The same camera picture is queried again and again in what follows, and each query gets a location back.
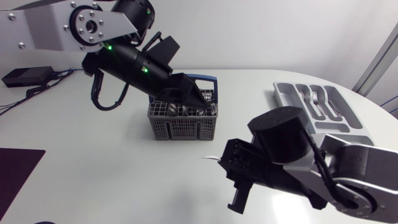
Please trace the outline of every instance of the white tabletop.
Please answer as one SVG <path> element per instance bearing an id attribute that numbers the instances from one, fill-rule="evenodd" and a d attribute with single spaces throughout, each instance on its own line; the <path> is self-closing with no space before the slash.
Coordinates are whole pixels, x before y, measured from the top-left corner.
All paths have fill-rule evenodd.
<path id="1" fill-rule="evenodd" d="M 0 116 L 0 147 L 46 150 L 2 223 L 370 223 L 258 185 L 240 215 L 227 208 L 233 182 L 215 161 L 201 159 L 221 156 L 229 139 L 251 140 L 248 122 L 277 106 L 273 82 L 330 82 L 276 70 L 183 72 L 218 78 L 214 141 L 155 141 L 147 95 L 130 88 L 119 108 L 99 111 L 90 100 L 93 79 L 81 72 Z M 100 101 L 113 103 L 122 88 L 106 76 Z M 0 105 L 22 99 L 26 89 L 0 85 Z M 398 120 L 338 89 L 376 146 L 397 150 Z"/>

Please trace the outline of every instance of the blue basket handle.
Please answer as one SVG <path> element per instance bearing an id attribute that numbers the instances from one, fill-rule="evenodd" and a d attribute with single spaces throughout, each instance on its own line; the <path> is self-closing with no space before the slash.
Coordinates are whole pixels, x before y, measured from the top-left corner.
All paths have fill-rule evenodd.
<path id="1" fill-rule="evenodd" d="M 209 81 L 213 82 L 214 84 L 214 102 L 218 103 L 218 85 L 217 85 L 217 77 L 212 77 L 209 75 L 198 75 L 198 74 L 186 74 L 188 75 L 192 80 L 203 80 L 203 81 Z M 154 98 L 152 96 L 149 96 L 149 103 L 152 103 L 154 101 Z"/>

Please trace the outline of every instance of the dishwasher cutlery basket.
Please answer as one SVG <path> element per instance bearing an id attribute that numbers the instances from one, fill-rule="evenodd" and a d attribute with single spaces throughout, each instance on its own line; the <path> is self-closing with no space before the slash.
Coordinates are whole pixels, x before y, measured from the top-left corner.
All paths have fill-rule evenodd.
<path id="1" fill-rule="evenodd" d="M 192 80 L 213 82 L 213 89 L 200 89 L 208 103 L 206 110 L 176 105 L 149 97 L 148 118 L 156 140 L 213 140 L 218 116 L 217 78 L 208 75 L 188 75 Z"/>

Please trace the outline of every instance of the blue cable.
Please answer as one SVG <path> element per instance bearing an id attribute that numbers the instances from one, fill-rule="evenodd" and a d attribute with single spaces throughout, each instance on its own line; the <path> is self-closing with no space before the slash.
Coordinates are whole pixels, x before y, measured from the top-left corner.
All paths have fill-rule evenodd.
<path id="1" fill-rule="evenodd" d="M 383 103 L 383 104 L 382 104 L 382 105 L 380 105 L 380 106 L 384 106 L 386 103 L 389 103 L 390 101 L 394 100 L 395 98 L 398 98 L 398 96 L 396 96 L 396 97 L 394 97 L 393 99 L 391 99 L 391 100 L 389 100 L 389 101 L 387 101 L 387 102 Z"/>
<path id="2" fill-rule="evenodd" d="M 83 71 L 83 69 L 82 68 L 70 68 L 68 70 L 64 70 L 61 72 L 53 72 L 52 75 L 59 75 L 59 74 L 65 73 L 65 72 L 74 72 L 74 71 Z"/>
<path id="3" fill-rule="evenodd" d="M 392 111 L 390 111 L 390 113 L 392 113 L 392 112 L 394 112 L 394 111 L 396 111 L 396 110 L 398 110 L 398 108 L 393 109 Z"/>

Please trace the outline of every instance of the cutlery tray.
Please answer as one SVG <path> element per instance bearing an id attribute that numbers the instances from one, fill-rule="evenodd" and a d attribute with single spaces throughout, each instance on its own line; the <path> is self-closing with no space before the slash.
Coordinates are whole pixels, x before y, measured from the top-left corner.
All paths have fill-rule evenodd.
<path id="1" fill-rule="evenodd" d="M 274 82 L 274 96 L 279 106 L 303 108 L 312 134 L 332 134 L 345 141 L 373 146 L 374 143 L 352 107 L 331 85 Z M 312 92 L 318 95 L 318 106 Z"/>

